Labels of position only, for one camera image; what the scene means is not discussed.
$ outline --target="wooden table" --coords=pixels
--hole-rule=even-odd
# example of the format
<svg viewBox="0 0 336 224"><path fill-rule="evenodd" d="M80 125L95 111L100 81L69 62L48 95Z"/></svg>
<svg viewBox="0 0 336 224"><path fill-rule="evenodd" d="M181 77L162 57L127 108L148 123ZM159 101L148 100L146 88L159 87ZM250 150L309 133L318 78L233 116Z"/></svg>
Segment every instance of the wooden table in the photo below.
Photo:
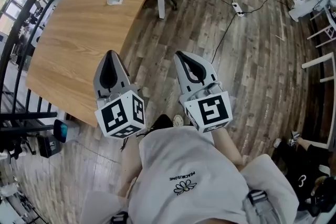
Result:
<svg viewBox="0 0 336 224"><path fill-rule="evenodd" d="M97 126L93 78L108 50L126 54L145 0L62 0L35 49L26 86L72 116ZM158 0L164 18L164 0Z"/></svg>

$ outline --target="sneaker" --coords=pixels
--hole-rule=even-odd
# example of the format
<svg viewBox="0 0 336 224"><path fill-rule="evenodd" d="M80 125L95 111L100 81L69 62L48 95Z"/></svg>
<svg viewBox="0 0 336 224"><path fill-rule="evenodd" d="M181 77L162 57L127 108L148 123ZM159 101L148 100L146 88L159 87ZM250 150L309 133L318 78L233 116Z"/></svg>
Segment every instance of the sneaker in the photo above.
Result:
<svg viewBox="0 0 336 224"><path fill-rule="evenodd" d="M291 138L288 140L288 145L291 147L295 147L296 145L296 140L294 138Z"/></svg>
<svg viewBox="0 0 336 224"><path fill-rule="evenodd" d="M183 126L184 125L184 120L181 115L175 115L173 119L173 125L174 127L177 126Z"/></svg>
<svg viewBox="0 0 336 224"><path fill-rule="evenodd" d="M281 141L282 140L280 138L275 139L275 141L273 143L273 147L278 148L278 146L280 145Z"/></svg>
<svg viewBox="0 0 336 224"><path fill-rule="evenodd" d="M300 133L296 131L291 131L292 138L288 140L288 145L289 146L295 146L298 138L300 137Z"/></svg>

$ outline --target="marker cube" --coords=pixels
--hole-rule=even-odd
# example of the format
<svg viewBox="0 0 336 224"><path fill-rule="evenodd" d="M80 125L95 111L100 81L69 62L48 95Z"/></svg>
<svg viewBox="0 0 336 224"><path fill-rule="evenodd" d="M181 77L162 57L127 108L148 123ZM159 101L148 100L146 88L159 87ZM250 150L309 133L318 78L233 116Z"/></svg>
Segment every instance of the marker cube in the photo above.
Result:
<svg viewBox="0 0 336 224"><path fill-rule="evenodd" d="M133 91L107 103L95 114L104 136L125 139L146 128L143 100Z"/></svg>
<svg viewBox="0 0 336 224"><path fill-rule="evenodd" d="M227 92L184 102L183 107L185 114L201 133L224 127L233 118Z"/></svg>

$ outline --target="flower logo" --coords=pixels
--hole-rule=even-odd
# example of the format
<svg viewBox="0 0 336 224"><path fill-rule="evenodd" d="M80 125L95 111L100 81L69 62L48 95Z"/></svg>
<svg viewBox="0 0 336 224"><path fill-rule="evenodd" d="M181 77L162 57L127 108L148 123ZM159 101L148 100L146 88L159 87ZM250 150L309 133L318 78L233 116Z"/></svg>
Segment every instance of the flower logo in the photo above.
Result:
<svg viewBox="0 0 336 224"><path fill-rule="evenodd" d="M196 186L197 183L192 183L188 179L186 182L181 181L179 184L176 185L176 189L174 189L174 192L177 193L177 195L180 195L184 193L185 191L189 191L193 189Z"/></svg>

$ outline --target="white t-shirt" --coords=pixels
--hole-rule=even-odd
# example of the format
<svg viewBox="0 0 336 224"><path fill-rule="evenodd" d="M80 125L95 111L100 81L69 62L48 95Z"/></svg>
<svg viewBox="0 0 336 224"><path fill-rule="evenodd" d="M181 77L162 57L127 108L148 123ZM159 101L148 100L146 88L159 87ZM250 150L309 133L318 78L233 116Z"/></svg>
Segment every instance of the white t-shirt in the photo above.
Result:
<svg viewBox="0 0 336 224"><path fill-rule="evenodd" d="M129 200L91 191L81 224L108 224L121 211L129 214L127 224L203 224L209 218L247 223L246 181L251 189L266 191L281 224L295 219L299 205L295 192L268 155L254 159L239 173L214 147L211 133L200 134L192 126L148 134L140 143L140 155L143 170ZM250 224L256 223L260 223L257 216Z"/></svg>
<svg viewBox="0 0 336 224"><path fill-rule="evenodd" d="M153 131L140 143L143 170L130 194L136 224L200 223L216 218L247 223L244 177L193 126Z"/></svg>

